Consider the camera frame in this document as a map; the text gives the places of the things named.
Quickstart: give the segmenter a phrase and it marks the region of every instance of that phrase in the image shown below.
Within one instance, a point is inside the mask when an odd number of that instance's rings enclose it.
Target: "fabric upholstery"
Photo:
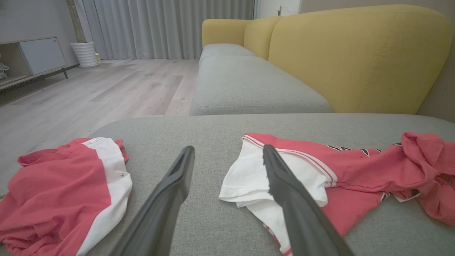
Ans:
[[[331,111],[321,95],[259,57],[207,57],[196,84],[190,115]]]
[[[202,23],[202,46],[237,44],[243,46],[245,27],[251,20],[208,19]]]
[[[442,14],[413,5],[304,13],[278,22],[268,60],[323,95],[334,112],[414,114],[452,33]]]
[[[224,55],[245,55],[245,56],[256,56],[256,54],[247,50],[245,47],[236,44],[210,44],[204,47],[201,58],[199,59],[199,65],[202,61],[210,56],[224,56]]]
[[[403,132],[436,133],[455,141],[455,124],[391,114],[261,114],[122,120],[90,137],[123,139],[133,190],[125,217],[88,256],[107,256],[180,150],[195,147],[190,193],[180,208],[170,255],[280,256],[279,246],[253,214],[217,197],[246,132],[287,139],[385,149]],[[415,200],[388,198],[345,237],[359,256],[453,255],[455,228],[430,217]]]
[[[268,59],[270,39],[281,16],[252,20],[245,28],[243,46],[264,60]]]

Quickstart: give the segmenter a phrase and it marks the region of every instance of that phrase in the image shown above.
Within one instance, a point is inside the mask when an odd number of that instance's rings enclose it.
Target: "sofa armrest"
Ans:
[[[243,46],[245,27],[251,20],[208,19],[202,23],[202,46],[237,44]]]

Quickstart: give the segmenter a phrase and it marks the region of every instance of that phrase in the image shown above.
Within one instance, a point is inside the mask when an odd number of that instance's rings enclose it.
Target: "cushion seam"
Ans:
[[[368,88],[370,86],[371,80],[373,79],[373,77],[376,74],[376,71],[378,70],[378,66],[381,63],[381,60],[382,60],[383,54],[385,53],[385,49],[387,48],[387,45],[390,43],[390,36],[391,36],[392,31],[394,30],[395,25],[396,25],[396,17],[397,17],[397,14],[395,13],[393,18],[392,18],[390,27],[389,27],[389,29],[386,32],[386,36],[384,38],[384,41],[383,41],[383,43],[382,43],[382,45],[381,45],[381,47],[379,49],[379,52],[378,52],[378,54],[376,56],[375,61],[373,63],[373,66],[371,67],[370,74],[367,76],[367,80],[366,80],[364,86],[362,87],[362,91],[360,92],[360,95],[359,95],[359,102],[355,106],[354,112],[358,112],[360,107],[362,106],[365,94],[366,94],[366,92],[367,92],[367,90],[368,90]]]

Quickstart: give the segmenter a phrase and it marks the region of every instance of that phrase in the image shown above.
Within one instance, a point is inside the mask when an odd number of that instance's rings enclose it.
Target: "cabinet leg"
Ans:
[[[62,68],[62,70],[63,70],[63,74],[64,74],[65,77],[68,79],[68,75],[67,75],[67,73],[66,73],[66,69],[65,69],[65,68]]]

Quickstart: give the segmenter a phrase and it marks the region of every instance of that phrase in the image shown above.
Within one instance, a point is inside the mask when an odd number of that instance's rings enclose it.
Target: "white cabinet door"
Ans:
[[[19,47],[32,75],[66,65],[57,38],[20,42]]]

